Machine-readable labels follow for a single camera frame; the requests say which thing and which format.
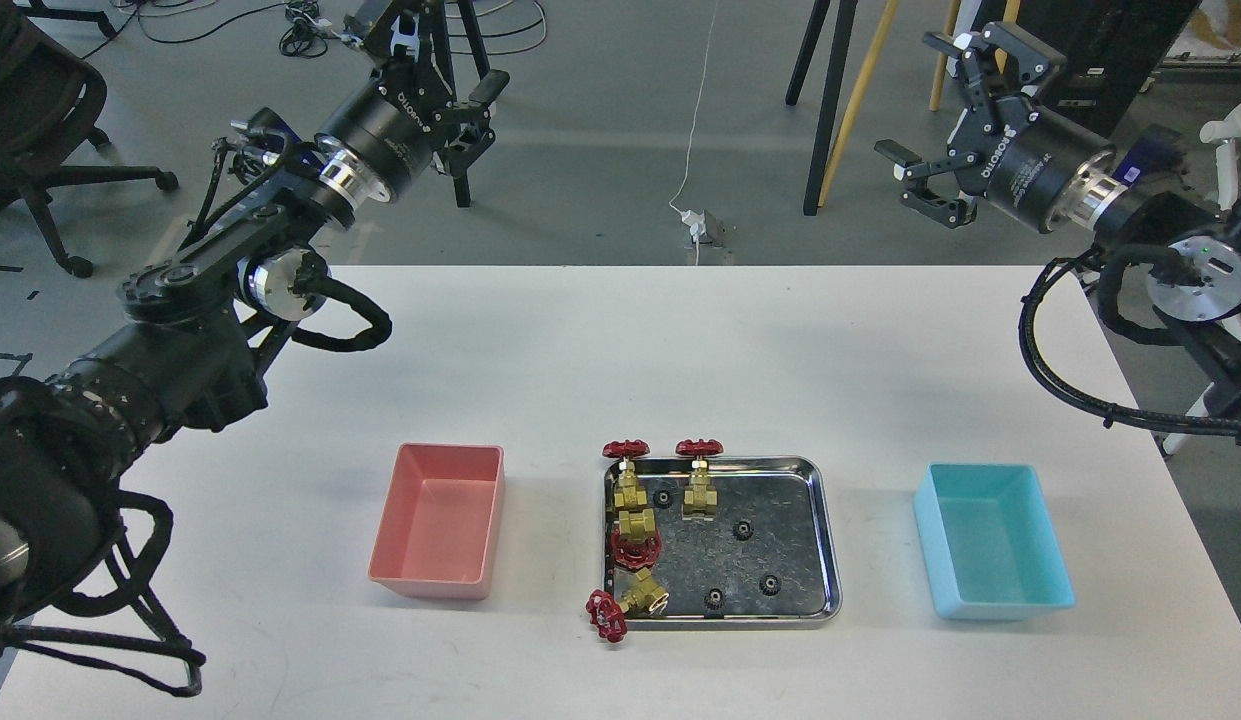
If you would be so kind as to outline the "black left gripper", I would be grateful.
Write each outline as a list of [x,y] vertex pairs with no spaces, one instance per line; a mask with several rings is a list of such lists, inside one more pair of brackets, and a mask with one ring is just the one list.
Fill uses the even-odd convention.
[[[355,12],[355,48],[376,65],[424,58],[427,1],[364,1]],[[364,173],[372,197],[397,197],[434,158],[442,135],[433,128],[441,110],[442,173],[468,169],[495,143],[491,106],[510,81],[506,70],[489,70],[468,101],[457,102],[450,82],[434,65],[400,65],[374,73],[347,97],[316,133],[328,154],[345,151]]]

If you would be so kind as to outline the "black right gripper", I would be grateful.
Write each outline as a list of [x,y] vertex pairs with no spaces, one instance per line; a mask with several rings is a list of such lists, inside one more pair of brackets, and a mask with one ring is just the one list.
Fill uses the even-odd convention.
[[[927,32],[923,42],[956,61],[965,151],[925,161],[891,138],[876,142],[872,150],[894,163],[895,178],[903,182],[900,202],[958,228],[975,222],[970,199],[982,199],[1042,235],[1054,232],[1067,214],[1065,196],[1085,176],[1104,176],[1117,161],[1108,138],[1035,101],[1064,70],[1065,56],[1010,22],[990,22],[957,37]],[[1003,97],[1023,101],[1006,101],[998,110]],[[928,178],[959,169],[965,169],[968,199],[944,199],[928,186]]]

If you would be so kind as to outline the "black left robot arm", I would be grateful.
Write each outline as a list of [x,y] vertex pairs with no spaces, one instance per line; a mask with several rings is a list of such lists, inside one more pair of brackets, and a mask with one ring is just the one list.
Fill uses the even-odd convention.
[[127,326],[47,381],[0,379],[0,655],[110,662],[66,644],[182,660],[201,689],[204,655],[151,588],[168,551],[166,502],[122,489],[122,474],[177,430],[223,430],[267,405],[264,375],[285,343],[367,351],[392,323],[329,276],[311,238],[350,227],[360,204],[392,202],[427,168],[455,178],[495,142],[491,70],[470,2],[460,5],[480,82],[455,96],[442,1],[365,1],[343,41],[369,82],[304,140],[273,110],[221,138],[199,215],[175,254],[120,287]]

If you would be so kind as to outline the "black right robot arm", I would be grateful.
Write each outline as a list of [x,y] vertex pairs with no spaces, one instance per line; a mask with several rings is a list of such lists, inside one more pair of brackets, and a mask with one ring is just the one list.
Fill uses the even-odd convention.
[[[1114,178],[1113,143],[1037,101],[1064,55],[1016,24],[995,20],[957,37],[927,32],[923,41],[954,61],[964,109],[944,158],[927,161],[898,142],[876,142],[902,182],[903,205],[957,228],[985,200],[1041,233],[1072,222],[1095,235],[1085,254],[1051,259],[1023,297],[1019,350],[1033,379],[1104,425],[1241,444],[1241,340],[1224,328],[1241,314],[1241,199],[1219,217],[1183,192]],[[1196,361],[1211,381],[1204,415],[1100,400],[1054,372],[1035,323],[1047,290],[1073,269],[1097,273],[1095,312],[1109,331],[1183,348]]]

